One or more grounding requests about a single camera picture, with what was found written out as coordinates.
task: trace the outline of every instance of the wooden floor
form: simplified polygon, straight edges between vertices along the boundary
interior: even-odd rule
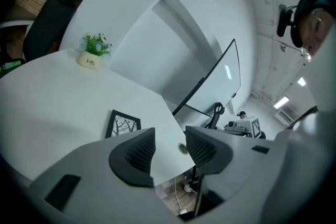
[[[194,210],[197,199],[197,193],[187,193],[183,189],[184,184],[187,184],[189,180],[191,180],[191,172],[186,172],[176,178],[176,195],[182,209],[186,209],[187,212]],[[180,208],[175,197],[174,179],[156,186],[155,192],[169,210],[177,216]]]

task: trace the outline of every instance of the black cap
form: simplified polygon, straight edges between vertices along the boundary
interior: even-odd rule
[[[302,47],[302,40],[299,33],[300,21],[309,14],[312,10],[317,8],[323,8],[334,16],[334,12],[331,10],[331,6],[327,1],[321,0],[300,0],[294,13],[294,21],[291,26],[290,36],[297,48]]]
[[[238,117],[246,115],[245,111],[241,111],[239,114],[237,114]]]

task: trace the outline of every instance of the blue flower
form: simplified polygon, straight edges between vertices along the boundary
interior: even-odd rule
[[[97,50],[97,51],[101,51],[101,44],[100,44],[100,43],[98,43],[98,44],[96,45],[96,50]]]
[[[80,39],[80,43],[86,43],[86,41],[88,41],[87,39],[86,39],[86,37],[82,37],[81,39]]]
[[[79,45],[79,49],[80,49],[80,51],[85,51],[85,50],[86,50],[86,44],[81,43],[81,44]]]

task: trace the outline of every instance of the white ceiling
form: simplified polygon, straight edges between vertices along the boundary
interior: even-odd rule
[[[309,63],[300,56],[300,52],[293,45],[290,29],[287,29],[284,37],[276,35],[278,6],[296,5],[299,0],[251,0],[251,2],[255,12],[258,47],[253,91],[272,104],[286,95],[290,99],[288,107],[296,116],[300,116],[315,105],[309,89],[297,84],[300,74]],[[281,51],[280,42],[288,46],[286,52]]]

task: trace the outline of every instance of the flower pot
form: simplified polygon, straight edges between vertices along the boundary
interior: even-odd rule
[[[80,53],[77,63],[87,68],[98,68],[100,66],[100,57],[83,51]]]

